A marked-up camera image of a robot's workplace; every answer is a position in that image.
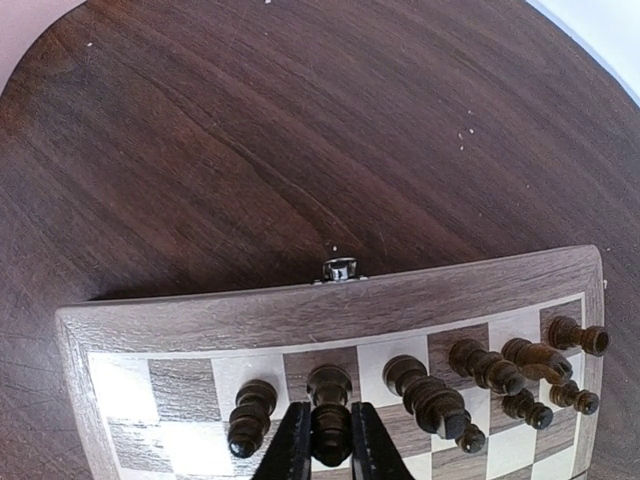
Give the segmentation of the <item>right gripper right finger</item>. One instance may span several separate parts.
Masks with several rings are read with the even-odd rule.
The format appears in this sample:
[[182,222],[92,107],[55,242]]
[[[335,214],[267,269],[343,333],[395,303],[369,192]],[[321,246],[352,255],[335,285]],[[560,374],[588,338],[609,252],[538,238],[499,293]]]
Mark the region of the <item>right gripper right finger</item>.
[[413,480],[376,409],[368,402],[351,408],[352,478]]

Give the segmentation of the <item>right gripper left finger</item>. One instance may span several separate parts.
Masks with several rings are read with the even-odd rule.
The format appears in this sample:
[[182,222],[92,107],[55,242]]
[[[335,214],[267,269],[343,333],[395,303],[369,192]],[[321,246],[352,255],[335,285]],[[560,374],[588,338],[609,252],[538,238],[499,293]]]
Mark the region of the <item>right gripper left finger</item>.
[[254,473],[254,480],[311,478],[311,404],[292,402]]

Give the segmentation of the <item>dark chess piece tall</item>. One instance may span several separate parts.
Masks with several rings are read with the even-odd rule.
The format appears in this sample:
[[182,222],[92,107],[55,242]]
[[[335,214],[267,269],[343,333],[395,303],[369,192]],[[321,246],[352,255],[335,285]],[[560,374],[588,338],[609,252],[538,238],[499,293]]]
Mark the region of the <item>dark chess piece tall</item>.
[[420,430],[454,440],[467,454],[484,447],[486,436],[472,422],[463,396],[430,375],[420,360],[406,354],[395,356],[385,364],[382,378],[388,390],[402,399]]

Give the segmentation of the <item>dark chess pawn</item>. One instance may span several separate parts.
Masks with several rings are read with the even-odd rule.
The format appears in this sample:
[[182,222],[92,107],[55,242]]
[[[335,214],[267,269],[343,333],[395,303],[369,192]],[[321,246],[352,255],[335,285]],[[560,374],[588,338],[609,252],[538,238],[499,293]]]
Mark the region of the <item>dark chess pawn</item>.
[[609,347],[610,337],[603,326],[582,328],[571,317],[557,316],[550,323],[548,341],[556,349],[580,347],[587,354],[601,357]]

